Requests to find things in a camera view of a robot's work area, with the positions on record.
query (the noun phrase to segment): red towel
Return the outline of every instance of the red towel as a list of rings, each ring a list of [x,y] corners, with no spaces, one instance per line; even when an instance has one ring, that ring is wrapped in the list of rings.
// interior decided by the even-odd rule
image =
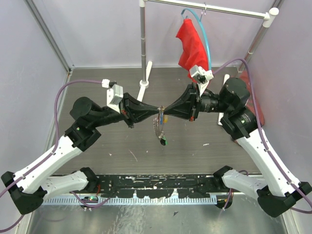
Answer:
[[[183,53],[180,57],[179,65],[186,70],[190,70],[194,65],[201,66],[208,70],[208,58],[200,37],[194,28],[192,20],[185,19],[177,35],[182,41]]]

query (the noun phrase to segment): red cloth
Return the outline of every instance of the red cloth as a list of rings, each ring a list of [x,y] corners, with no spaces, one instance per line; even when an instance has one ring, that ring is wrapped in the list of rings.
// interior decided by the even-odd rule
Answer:
[[[248,91],[249,91],[249,93],[250,93],[250,97],[249,97],[249,99],[248,99],[248,101],[247,101],[247,103],[246,103],[246,107],[247,107],[251,112],[253,112],[253,113],[255,114],[255,111],[254,111],[254,102],[253,102],[253,98],[252,98],[252,96],[251,96],[251,93],[252,93],[252,92],[251,92],[251,89],[250,89],[250,84],[249,84],[249,79],[248,79],[247,72],[244,71],[244,72],[240,75],[239,78],[242,79],[242,80],[246,83],[247,89],[248,89]],[[257,103],[257,109],[258,109],[258,113],[259,113],[260,123],[261,123],[261,126],[263,126],[263,125],[264,125],[264,116],[263,116],[263,112],[262,112],[262,110],[261,110],[261,107],[260,107],[260,104],[259,104],[257,98],[255,99],[255,101],[256,101],[256,103]]]
[[[192,20],[185,19],[177,35],[182,42],[183,53],[179,60],[179,65],[186,70],[190,70],[194,65],[201,66],[208,70],[208,58],[200,37],[194,28]]]

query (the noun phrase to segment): pole base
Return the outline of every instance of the pole base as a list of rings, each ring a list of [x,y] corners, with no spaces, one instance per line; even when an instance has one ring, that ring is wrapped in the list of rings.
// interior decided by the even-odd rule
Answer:
[[[145,89],[147,89],[149,87],[148,78],[149,78],[150,73],[151,73],[152,65],[153,65],[153,62],[148,61],[147,66],[146,66],[146,82],[144,82],[142,80],[140,81],[140,91],[139,91],[138,96],[137,96],[138,101],[143,100]]]

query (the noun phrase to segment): cable clip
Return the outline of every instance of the cable clip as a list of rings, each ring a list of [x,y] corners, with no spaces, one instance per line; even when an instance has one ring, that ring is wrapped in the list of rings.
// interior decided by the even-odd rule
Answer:
[[[291,184],[295,184],[295,182],[293,180],[291,182],[287,181],[287,184],[291,185]]]

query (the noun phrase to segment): white wall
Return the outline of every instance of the white wall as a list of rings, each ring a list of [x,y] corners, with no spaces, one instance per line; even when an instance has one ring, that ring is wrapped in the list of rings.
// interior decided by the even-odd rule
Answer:
[[[140,66],[138,0],[35,0],[35,3],[76,67]],[[272,3],[273,0],[207,1],[210,5],[262,13]],[[147,59],[156,66],[177,66],[182,46],[176,34],[183,22],[180,15],[183,8],[146,3]],[[202,21],[215,66],[243,57],[262,22],[218,12],[207,12]]]
[[[0,1],[0,31],[2,175],[23,168],[42,154],[52,123],[54,97],[65,82],[66,71],[24,1]],[[0,199],[0,206],[1,230],[20,214],[9,194]]]
[[[312,2],[285,1],[251,60],[271,144],[291,171],[312,184]],[[305,201],[298,208],[311,210]],[[300,234],[312,215],[294,213]]]

